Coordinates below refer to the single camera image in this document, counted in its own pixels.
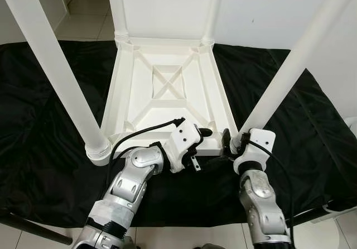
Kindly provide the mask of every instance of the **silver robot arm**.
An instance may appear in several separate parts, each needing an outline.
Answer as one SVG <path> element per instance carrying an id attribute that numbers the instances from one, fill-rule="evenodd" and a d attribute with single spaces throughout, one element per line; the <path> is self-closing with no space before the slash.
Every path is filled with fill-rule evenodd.
<path id="1" fill-rule="evenodd" d="M 247 213 L 254 248 L 292 248 L 283 212 L 264 172 L 269 155 L 247 142 L 251 140 L 271 152 L 275 134 L 253 128 L 243 139 L 244 151 L 233 166 L 240 175 L 239 199 Z"/>
<path id="2" fill-rule="evenodd" d="M 202 135 L 195 124 L 183 120 L 163 146 L 154 143 L 148 148 L 133 149 L 103 199 L 94 203 L 73 249 L 117 249 L 124 244 L 128 248 L 130 239 L 124 235 L 145 194 L 147 180 L 161 173 L 165 162 L 170 163 L 171 172 L 181 171 L 184 168 L 182 159 L 195 159 L 196 146 L 203 141 L 204 135 L 207 136 Z"/>

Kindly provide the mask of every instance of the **black cable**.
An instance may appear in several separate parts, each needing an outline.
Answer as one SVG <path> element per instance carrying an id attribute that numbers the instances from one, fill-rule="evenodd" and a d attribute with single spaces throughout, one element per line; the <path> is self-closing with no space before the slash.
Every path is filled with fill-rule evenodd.
<path id="1" fill-rule="evenodd" d="M 286 176 L 286 180 L 288 181 L 288 185 L 289 185 L 289 191 L 290 191 L 290 239 L 291 239 L 291 245 L 292 248 L 295 249 L 295 241 L 294 241 L 294 201 L 293 201 L 293 186 L 291 183 L 291 179 L 290 176 L 286 170 L 286 168 L 284 167 L 284 165 L 282 164 L 282 162 L 274 155 L 272 154 L 270 151 L 268 151 L 265 147 L 249 140 L 248 141 L 250 144 L 252 144 L 253 146 L 261 149 L 262 151 L 264 151 L 266 154 L 268 154 L 270 157 L 272 157 L 280 166 L 280 168 L 283 170 L 284 175 Z"/>
<path id="2" fill-rule="evenodd" d="M 156 126 L 152 126 L 152 127 L 149 127 L 149 128 L 145 128 L 143 130 L 140 130 L 140 131 L 137 131 L 135 133 L 131 133 L 130 135 L 122 138 L 121 140 L 119 140 L 114 146 L 113 146 L 113 149 L 112 149 L 112 152 L 110 153 L 110 157 L 109 157 L 109 162 L 108 162 L 108 169 L 107 169 L 107 179 L 105 181 L 105 188 L 107 189 L 109 187 L 109 184 L 110 184 L 110 170 L 112 168 L 112 162 L 113 162 L 113 158 L 114 158 L 114 154 L 115 154 L 115 151 L 117 150 L 117 148 L 126 140 L 128 140 L 129 138 L 132 138 L 134 136 L 137 136 L 137 135 L 140 135 L 141 133 L 145 133 L 145 132 L 148 132 L 148 131 L 151 131 L 151 130 L 155 130 L 155 129 L 159 129 L 159 128 L 162 128 L 162 127 L 165 127 L 165 126 L 168 126 L 172 123 L 176 124 L 176 125 L 179 125 L 184 119 L 173 119 L 169 122 L 165 122 L 165 123 L 162 123 L 162 124 L 159 124 L 159 125 L 156 125 Z"/>

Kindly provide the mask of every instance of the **black cloth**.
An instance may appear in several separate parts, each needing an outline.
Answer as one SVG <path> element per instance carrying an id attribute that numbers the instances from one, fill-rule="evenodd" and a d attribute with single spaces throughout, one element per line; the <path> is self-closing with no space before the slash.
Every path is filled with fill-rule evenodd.
<path id="1" fill-rule="evenodd" d="M 101 123 L 117 48 L 113 41 L 60 45 Z M 214 56 L 240 128 L 288 50 L 214 46 Z M 27 43 L 0 46 L 0 208 L 40 223 L 81 227 L 98 198 L 106 167 L 94 166 L 84 143 Z M 305 70 L 268 122 L 273 153 L 291 175 L 295 214 L 330 200 L 357 204 L 357 140 Z M 133 226 L 215 226 L 245 222 L 238 175 L 225 157 L 202 158 L 202 171 L 153 176 Z M 123 167 L 117 160 L 112 176 Z M 287 215 L 282 170 L 266 170 Z"/>

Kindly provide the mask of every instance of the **tiled floor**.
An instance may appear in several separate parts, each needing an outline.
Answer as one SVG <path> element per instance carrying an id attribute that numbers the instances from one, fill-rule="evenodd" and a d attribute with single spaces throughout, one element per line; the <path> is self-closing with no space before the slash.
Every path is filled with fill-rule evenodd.
<path id="1" fill-rule="evenodd" d="M 113 40 L 114 26 L 109 0 L 72 0 L 70 16 L 57 29 L 59 40 Z M 50 227 L 75 240 L 80 229 Z M 316 224 L 310 222 L 295 229 L 297 248 L 357 249 L 357 212 Z M 191 249 L 214 243 L 227 249 L 253 249 L 247 224 L 231 224 L 214 228 L 132 228 L 129 235 L 142 249 Z M 65 246 L 0 224 L 0 248 L 67 249 Z"/>
<path id="2" fill-rule="evenodd" d="M 51 230 L 78 237 L 81 229 L 49 227 Z M 131 236 L 141 249 L 192 249 L 205 243 L 213 243 L 226 249 L 253 249 L 247 224 L 230 224 L 213 228 L 131 228 Z M 0 248 L 6 249 L 70 249 L 24 231 L 0 224 Z M 295 227 L 295 243 L 298 249 L 357 249 L 357 212 L 340 216 L 337 220 Z"/>
<path id="3" fill-rule="evenodd" d="M 59 40 L 114 40 L 114 25 L 109 0 L 72 0 L 69 15 L 56 35 Z"/>

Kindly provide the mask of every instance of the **white pillar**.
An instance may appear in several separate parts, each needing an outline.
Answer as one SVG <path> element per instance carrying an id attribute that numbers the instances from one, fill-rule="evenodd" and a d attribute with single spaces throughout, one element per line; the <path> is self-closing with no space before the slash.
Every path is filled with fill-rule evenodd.
<path id="1" fill-rule="evenodd" d="M 109 0 L 114 22 L 114 39 L 117 47 L 120 42 L 129 41 L 127 21 L 125 17 L 123 0 Z"/>
<path id="2" fill-rule="evenodd" d="M 284 100 L 306 67 L 307 60 L 343 13 L 350 0 L 324 0 L 319 11 L 286 57 L 257 105 L 236 137 L 230 142 L 232 153 L 237 152 L 242 133 L 251 128 L 263 128 Z"/>
<path id="3" fill-rule="evenodd" d="M 201 43 L 204 45 L 214 44 L 214 30 L 216 26 L 220 4 L 221 0 L 210 1 L 210 8 L 206 19 L 206 27 L 201 39 Z"/>
<path id="4" fill-rule="evenodd" d="M 101 133 L 39 0 L 6 2 L 83 138 L 87 156 L 96 165 L 107 164 L 112 146 Z"/>

